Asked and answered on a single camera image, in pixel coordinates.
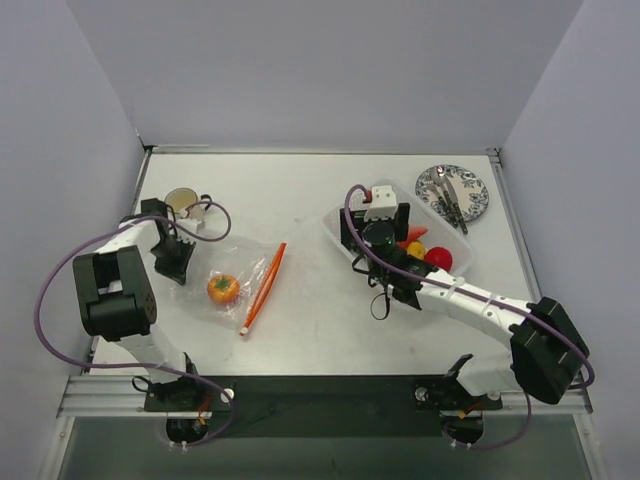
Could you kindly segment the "fake yellow lemon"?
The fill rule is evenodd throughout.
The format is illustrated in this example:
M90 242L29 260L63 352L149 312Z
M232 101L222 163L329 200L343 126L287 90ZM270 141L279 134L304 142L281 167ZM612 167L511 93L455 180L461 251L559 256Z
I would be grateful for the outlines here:
M421 242L413 241L407 245L406 252L416 259L423 260L427 250Z

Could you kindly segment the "fake red apple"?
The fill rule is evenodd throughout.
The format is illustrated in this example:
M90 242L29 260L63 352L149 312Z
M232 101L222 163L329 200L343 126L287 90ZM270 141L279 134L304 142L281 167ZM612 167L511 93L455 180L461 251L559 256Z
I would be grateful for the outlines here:
M424 255L424 261L440 269L450 272L453 266L453 255L441 246L429 249Z

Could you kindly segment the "white plastic basket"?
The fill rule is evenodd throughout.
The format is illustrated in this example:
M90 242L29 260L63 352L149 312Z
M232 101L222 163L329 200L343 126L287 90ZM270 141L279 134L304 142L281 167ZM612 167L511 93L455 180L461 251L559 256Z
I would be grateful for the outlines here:
M461 233L396 179L381 177L373 182L373 186L389 186L396 195L398 209L395 223L400 223L395 227L397 241L401 239L408 241L411 233L417 233L419 228L426 228L427 231L417 238L425 249L430 250L435 247L446 249L452 256L449 273L461 276L467 272L475 260L475 252ZM322 225L329 240L349 262L352 262L359 254L359 247L353 241L347 241L347 245L342 243L343 207L344 200L341 200L323 216Z

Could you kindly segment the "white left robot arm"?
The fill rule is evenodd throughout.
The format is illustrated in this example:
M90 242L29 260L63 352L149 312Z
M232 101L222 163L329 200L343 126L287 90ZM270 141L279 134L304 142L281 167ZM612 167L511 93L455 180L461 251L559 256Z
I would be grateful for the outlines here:
M149 372L147 393L190 411L206 388L188 354L173 345L157 323L158 306L143 257L155 257L153 270L179 286L195 249L168 226L169 207L153 198L141 213L123 220L123 230L90 254L72 262L80 317L85 331L127 351Z

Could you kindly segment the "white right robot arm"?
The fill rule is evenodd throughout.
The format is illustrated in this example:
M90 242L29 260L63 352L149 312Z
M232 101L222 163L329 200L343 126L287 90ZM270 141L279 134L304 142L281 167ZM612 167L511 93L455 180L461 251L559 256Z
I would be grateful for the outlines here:
M579 389L574 380L589 352L562 305L497 295L410 255L395 242L407 236L410 212L410 203L401 202L393 217L372 221L364 209L340 208L327 223L353 271L380 288L387 306L439 314L501 344L492 356L467 352L438 375L446 401L464 408L477 398L522 391L556 405Z

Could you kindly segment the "fake watermelon slice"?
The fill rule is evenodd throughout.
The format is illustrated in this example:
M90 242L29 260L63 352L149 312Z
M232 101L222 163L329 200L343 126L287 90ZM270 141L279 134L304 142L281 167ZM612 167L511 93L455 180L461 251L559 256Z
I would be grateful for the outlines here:
M423 226L410 226L409 230L408 230L408 237L407 239L410 241L416 241L417 239L421 238L423 235L425 235L428 232L428 228L427 227L423 227Z

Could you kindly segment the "clear zip bag orange seal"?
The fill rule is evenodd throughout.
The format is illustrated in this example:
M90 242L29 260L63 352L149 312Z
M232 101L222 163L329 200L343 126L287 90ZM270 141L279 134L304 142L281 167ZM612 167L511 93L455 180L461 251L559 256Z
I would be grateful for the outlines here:
M173 287L171 297L182 313L244 337L274 286L286 247L285 242L263 244L239 236L202 242L189 262L186 284ZM239 296L232 304L216 305L208 297L208 281L220 274L231 275L240 284Z

